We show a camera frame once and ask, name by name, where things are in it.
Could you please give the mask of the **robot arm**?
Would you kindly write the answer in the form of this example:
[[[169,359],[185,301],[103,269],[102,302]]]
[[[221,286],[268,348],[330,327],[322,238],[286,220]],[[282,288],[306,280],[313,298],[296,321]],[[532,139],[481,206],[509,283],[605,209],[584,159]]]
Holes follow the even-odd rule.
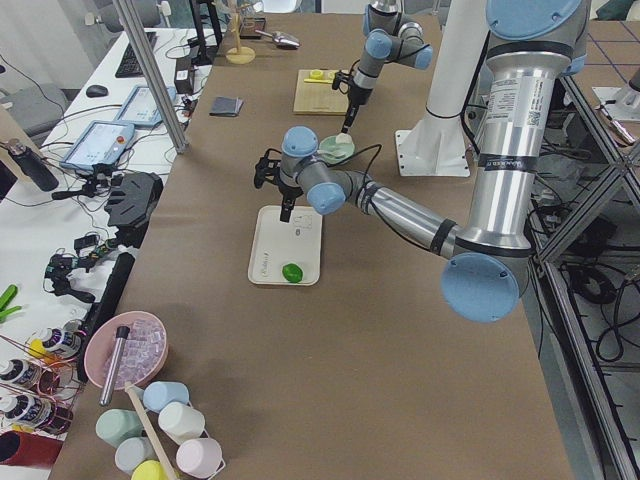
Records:
[[[433,49],[423,39],[419,23],[403,13],[396,1],[370,1],[363,16],[365,42],[360,59],[348,73],[338,72],[332,88],[347,86],[348,108],[340,134],[348,134],[361,106],[376,85],[385,64],[397,63],[425,70]]]
[[[525,288],[531,246],[523,229],[557,78],[586,57],[586,1],[491,1],[484,8],[486,62],[492,72],[485,133],[465,226],[375,182],[366,172],[335,170],[304,126],[287,131],[270,176],[288,218],[299,196],[322,215],[352,203],[417,247],[447,259],[446,302],[488,323],[509,314]]]

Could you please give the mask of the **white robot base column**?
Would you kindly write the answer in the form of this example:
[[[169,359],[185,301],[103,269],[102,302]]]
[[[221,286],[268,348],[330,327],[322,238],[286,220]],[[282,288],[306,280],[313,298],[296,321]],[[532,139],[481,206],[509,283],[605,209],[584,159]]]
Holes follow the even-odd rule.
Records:
[[[485,0],[453,0],[426,103],[411,130],[396,132],[402,176],[470,175],[461,115],[487,38]]]

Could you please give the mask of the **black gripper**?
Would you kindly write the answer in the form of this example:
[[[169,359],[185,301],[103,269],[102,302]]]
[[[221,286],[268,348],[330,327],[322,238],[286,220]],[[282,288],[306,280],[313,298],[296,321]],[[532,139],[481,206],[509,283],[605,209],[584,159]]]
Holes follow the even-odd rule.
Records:
[[[281,201],[279,220],[288,223],[294,208],[292,202],[295,202],[297,198],[303,195],[303,190],[297,185],[288,185],[281,179],[278,180],[278,189],[283,198]]]
[[[349,89],[348,89],[349,107],[345,114],[344,122],[341,128],[342,133],[344,134],[349,133],[357,117],[359,106],[363,106],[368,103],[371,93],[372,93],[372,89],[361,87],[354,82],[349,84]]]

